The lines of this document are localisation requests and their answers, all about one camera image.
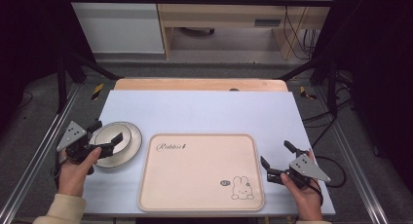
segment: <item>white plate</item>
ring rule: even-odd
[[[103,144],[118,135],[124,139],[114,148],[113,156],[97,160],[96,165],[102,168],[114,168],[127,163],[136,155],[142,144],[142,134],[137,126],[128,122],[115,122],[97,130],[91,138],[92,144]]]

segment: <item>cartoon bunny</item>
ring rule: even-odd
[[[234,178],[234,188],[233,188],[233,200],[252,200],[254,196],[252,195],[252,188],[249,185],[248,178],[243,176],[236,176]]]

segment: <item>table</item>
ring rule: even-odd
[[[231,89],[241,92],[223,92]],[[287,138],[302,149],[310,148],[310,143],[293,96],[283,81],[121,79],[108,96],[100,120],[103,124],[128,121],[137,125],[142,132],[142,146],[127,164],[96,168],[94,176],[87,179],[87,215],[258,217],[297,213],[289,192],[281,185],[268,183],[263,168],[266,202],[258,211],[145,212],[137,204],[145,148],[149,138],[159,132],[246,132],[254,137],[258,156],[264,156],[273,168],[286,169],[295,155],[283,148],[283,141]],[[324,194],[322,213],[335,214],[325,185],[320,186]]]

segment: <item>sleeve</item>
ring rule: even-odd
[[[296,224],[331,224],[326,221],[297,221]]]
[[[37,217],[33,224],[79,224],[86,201],[80,197],[55,194],[55,200],[46,216]]]

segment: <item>floor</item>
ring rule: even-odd
[[[300,48],[295,48],[298,56]],[[305,59],[292,57],[283,60],[280,51],[267,29],[215,29],[209,35],[203,31],[186,29],[175,30],[172,52],[169,59],[161,57],[137,57],[134,61],[118,62],[102,60],[101,65],[119,75],[133,77],[203,77],[203,78],[263,78],[280,77],[306,62]],[[303,119],[316,116],[325,111],[325,87],[312,87],[308,81],[311,70],[287,82],[288,88],[296,98]],[[96,72],[86,69],[88,80],[84,85],[73,86],[68,80],[70,90],[79,89],[74,104],[67,113],[65,121],[76,119],[86,125],[90,118],[98,118],[104,99],[114,82],[102,78]],[[91,95],[97,82],[105,88],[97,100]],[[337,95],[338,102],[350,98],[346,89]],[[49,142],[45,135],[54,124],[57,108],[56,76],[51,75],[29,84],[26,88],[21,108],[13,116],[8,130],[1,135],[0,176],[2,191],[1,203],[7,202],[19,178],[23,176],[30,160],[38,155],[37,148]],[[347,182],[339,188],[331,188],[330,196],[336,208],[335,216],[326,217],[334,223],[413,223],[413,197],[397,177],[396,171],[386,159],[374,156],[371,142],[363,124],[357,117],[351,103],[343,105],[339,117],[332,127],[323,134],[326,123],[331,119],[322,118],[315,122],[306,121],[307,134],[312,143],[317,144],[315,152],[338,162],[347,174]],[[24,191],[25,197],[17,201],[19,210],[16,223],[30,223],[37,215],[44,214],[55,192],[49,177],[53,165],[53,150],[46,150],[42,164],[30,176],[31,187]],[[319,160],[321,167],[341,181],[341,170],[328,161]],[[374,215],[383,211],[381,217]],[[259,218],[260,223],[290,223],[287,217]],[[83,223],[115,223],[112,218],[85,217]],[[134,223],[134,220],[118,217],[117,223]]]

